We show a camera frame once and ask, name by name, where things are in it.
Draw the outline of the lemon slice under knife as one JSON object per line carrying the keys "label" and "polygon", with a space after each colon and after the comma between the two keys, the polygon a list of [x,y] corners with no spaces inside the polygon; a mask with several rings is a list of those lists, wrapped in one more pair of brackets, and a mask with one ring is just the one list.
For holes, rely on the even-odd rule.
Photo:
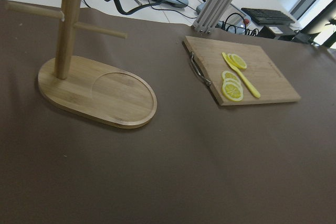
{"label": "lemon slice under knife", "polygon": [[231,64],[236,65],[235,62],[234,62],[234,60],[233,60],[232,57],[230,56],[230,54],[227,54],[226,56],[227,56],[228,61],[229,61]]}

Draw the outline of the upper lemon slice of row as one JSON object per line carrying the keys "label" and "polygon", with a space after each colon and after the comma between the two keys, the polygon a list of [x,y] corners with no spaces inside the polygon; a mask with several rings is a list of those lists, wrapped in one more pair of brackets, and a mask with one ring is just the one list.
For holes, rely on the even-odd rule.
{"label": "upper lemon slice of row", "polygon": [[235,73],[233,73],[231,71],[228,71],[228,70],[225,70],[225,71],[222,72],[222,78],[223,78],[223,80],[234,79],[236,81],[240,81],[240,79],[238,78],[238,76]]}

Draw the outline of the lemon slice beside knife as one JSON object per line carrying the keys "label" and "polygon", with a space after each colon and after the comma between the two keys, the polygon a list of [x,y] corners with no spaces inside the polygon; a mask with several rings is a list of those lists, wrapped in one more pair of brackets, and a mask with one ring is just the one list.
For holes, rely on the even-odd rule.
{"label": "lemon slice beside knife", "polygon": [[235,66],[237,68],[239,68],[239,69],[246,69],[247,68],[247,63],[239,55],[237,55],[237,54],[230,54],[230,56],[234,60],[234,62],[236,64]]}

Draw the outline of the middle lemon slice of row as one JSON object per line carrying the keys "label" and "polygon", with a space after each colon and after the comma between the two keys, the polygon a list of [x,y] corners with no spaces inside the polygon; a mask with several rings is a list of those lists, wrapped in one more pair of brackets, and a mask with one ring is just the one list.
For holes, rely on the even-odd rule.
{"label": "middle lemon slice of row", "polygon": [[239,82],[239,81],[237,81],[237,80],[235,80],[235,79],[233,79],[233,78],[225,78],[224,80],[223,80],[223,82],[224,83],[233,83],[233,84],[235,84],[235,85],[237,85],[238,87],[241,87],[242,85],[241,85],[241,82]]}

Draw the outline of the yellow plastic knife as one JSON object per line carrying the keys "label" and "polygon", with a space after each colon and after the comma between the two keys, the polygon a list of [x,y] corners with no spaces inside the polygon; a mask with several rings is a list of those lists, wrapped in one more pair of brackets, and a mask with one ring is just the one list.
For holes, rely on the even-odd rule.
{"label": "yellow plastic knife", "polygon": [[252,85],[252,83],[243,75],[243,73],[235,66],[233,65],[229,59],[228,56],[222,52],[222,56],[224,58],[224,60],[226,61],[226,63],[229,65],[229,67],[231,69],[233,69],[241,78],[241,80],[244,82],[244,84],[246,85],[246,87],[248,88],[248,90],[251,92],[251,94],[256,97],[256,98],[260,98],[261,94],[259,93],[259,91]]}

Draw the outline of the black keyboard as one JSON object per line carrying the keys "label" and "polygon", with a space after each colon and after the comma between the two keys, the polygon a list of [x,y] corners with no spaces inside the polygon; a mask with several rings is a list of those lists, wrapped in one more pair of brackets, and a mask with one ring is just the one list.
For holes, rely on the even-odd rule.
{"label": "black keyboard", "polygon": [[241,8],[257,25],[289,25],[295,21],[279,10],[260,8]]}

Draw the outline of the wooden cup storage rack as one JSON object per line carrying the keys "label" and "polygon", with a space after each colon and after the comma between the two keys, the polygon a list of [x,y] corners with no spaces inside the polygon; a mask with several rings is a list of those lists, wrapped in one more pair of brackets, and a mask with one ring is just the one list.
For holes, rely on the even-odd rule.
{"label": "wooden cup storage rack", "polygon": [[58,19],[55,58],[39,70],[38,86],[53,105],[123,129],[147,124],[157,110],[153,89],[139,76],[85,57],[74,56],[76,30],[126,38],[125,33],[79,21],[81,0],[62,0],[61,10],[8,1],[6,8]]}

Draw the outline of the bamboo cutting board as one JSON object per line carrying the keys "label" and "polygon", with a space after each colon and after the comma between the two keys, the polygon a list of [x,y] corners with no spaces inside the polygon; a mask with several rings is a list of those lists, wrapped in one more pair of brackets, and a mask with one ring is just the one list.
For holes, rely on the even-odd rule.
{"label": "bamboo cutting board", "polygon": [[[248,105],[297,102],[300,95],[280,72],[260,46],[240,44],[213,39],[186,36],[184,45],[193,57],[194,69],[208,82],[212,94],[219,105]],[[222,93],[222,72],[231,70],[222,53],[237,54],[247,63],[243,75],[260,92],[261,97],[254,97],[242,84],[244,97],[240,102],[228,100]]]}

